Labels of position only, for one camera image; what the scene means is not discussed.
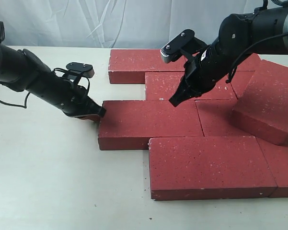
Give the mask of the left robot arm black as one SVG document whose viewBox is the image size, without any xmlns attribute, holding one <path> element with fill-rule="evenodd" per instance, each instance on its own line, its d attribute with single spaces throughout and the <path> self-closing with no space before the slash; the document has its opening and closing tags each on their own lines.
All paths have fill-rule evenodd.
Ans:
<svg viewBox="0 0 288 230">
<path fill-rule="evenodd" d="M 79 84 L 94 76 L 90 64 L 70 62 L 65 69 L 50 69 L 28 49 L 14 50 L 2 44 L 0 21 L 0 84 L 14 92 L 27 91 L 62 111 L 66 116 L 98 122 L 106 109 L 88 96 L 90 86 Z"/>
</svg>

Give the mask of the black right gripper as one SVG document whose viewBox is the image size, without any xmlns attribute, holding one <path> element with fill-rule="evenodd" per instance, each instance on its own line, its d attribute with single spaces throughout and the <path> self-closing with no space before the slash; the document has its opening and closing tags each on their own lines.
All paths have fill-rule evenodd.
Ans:
<svg viewBox="0 0 288 230">
<path fill-rule="evenodd" d="M 205 47 L 187 45 L 184 76 L 169 102 L 177 107 L 184 101 L 211 91 L 216 83 L 228 74 L 237 57 L 237 50 L 222 44 Z"/>
</svg>

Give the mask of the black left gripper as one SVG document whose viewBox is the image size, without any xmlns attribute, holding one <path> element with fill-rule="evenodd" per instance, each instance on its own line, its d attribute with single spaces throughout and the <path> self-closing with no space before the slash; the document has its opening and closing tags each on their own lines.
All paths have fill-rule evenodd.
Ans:
<svg viewBox="0 0 288 230">
<path fill-rule="evenodd" d="M 96 123 L 106 114 L 106 109 L 88 96 L 86 88 L 73 86 L 72 83 L 60 83 L 55 86 L 55 107 L 67 116 Z"/>
</svg>

